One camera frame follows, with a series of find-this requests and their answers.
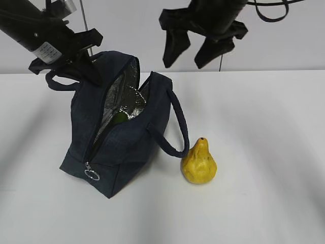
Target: yellow pear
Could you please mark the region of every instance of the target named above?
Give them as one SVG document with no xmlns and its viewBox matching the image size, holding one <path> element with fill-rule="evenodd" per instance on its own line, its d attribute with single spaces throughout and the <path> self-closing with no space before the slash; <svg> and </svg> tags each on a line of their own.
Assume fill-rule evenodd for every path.
<svg viewBox="0 0 325 244">
<path fill-rule="evenodd" d="M 209 152 L 206 138 L 198 139 L 188 155 L 182 159 L 182 172 L 185 178 L 194 184 L 204 184 L 213 179 L 217 164 Z"/>
</svg>

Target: black cable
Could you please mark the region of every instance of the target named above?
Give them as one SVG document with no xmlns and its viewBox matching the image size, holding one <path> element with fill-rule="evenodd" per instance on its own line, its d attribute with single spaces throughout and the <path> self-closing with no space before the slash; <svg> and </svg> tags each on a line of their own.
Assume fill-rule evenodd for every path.
<svg viewBox="0 0 325 244">
<path fill-rule="evenodd" d="M 44 23 L 43 19 L 35 19 L 35 18 L 18 15 L 18 14 L 12 14 L 8 11 L 1 10 L 1 9 L 0 9 L 0 16 L 14 19 L 14 20 L 24 22 L 24 23 L 29 23 L 29 24 Z"/>
<path fill-rule="evenodd" d="M 289 0 L 287 1 L 287 4 L 294 4 L 298 2 L 302 2 L 304 0 Z M 252 5 L 252 6 L 281 6 L 285 5 L 285 2 L 276 2 L 276 3 L 254 3 L 254 2 L 247 2 L 247 5 Z"/>
<path fill-rule="evenodd" d="M 221 55 L 221 59 L 220 59 L 219 72 L 221 71 L 221 67 L 222 67 L 222 59 L 223 59 L 223 54 Z"/>
</svg>

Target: white table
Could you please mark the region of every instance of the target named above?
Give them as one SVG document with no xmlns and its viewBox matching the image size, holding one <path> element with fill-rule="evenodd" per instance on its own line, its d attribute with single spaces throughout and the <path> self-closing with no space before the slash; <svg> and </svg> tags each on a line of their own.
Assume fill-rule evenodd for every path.
<svg viewBox="0 0 325 244">
<path fill-rule="evenodd" d="M 1 244 L 325 243 L 325 71 L 166 75 L 217 175 L 191 185 L 160 151 L 111 199 L 58 169 L 72 93 L 0 75 Z"/>
</svg>

